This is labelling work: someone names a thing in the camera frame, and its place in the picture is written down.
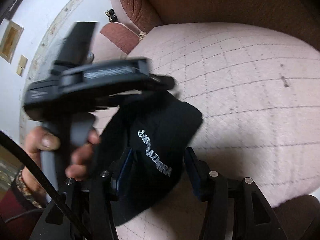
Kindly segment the person's left hand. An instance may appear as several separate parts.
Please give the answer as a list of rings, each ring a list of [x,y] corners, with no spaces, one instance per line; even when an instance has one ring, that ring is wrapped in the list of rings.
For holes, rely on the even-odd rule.
[[[99,141],[99,135],[93,129],[88,134],[87,142],[71,153],[71,164],[65,170],[68,178],[74,178],[77,181],[85,179],[92,159],[93,147],[99,144]],[[41,126],[37,126],[29,132],[24,144],[25,152],[33,159],[37,166],[41,166],[41,151],[54,151],[59,147],[59,139]],[[24,167],[22,170],[22,179],[34,199],[39,204],[45,204],[46,191],[27,167]]]

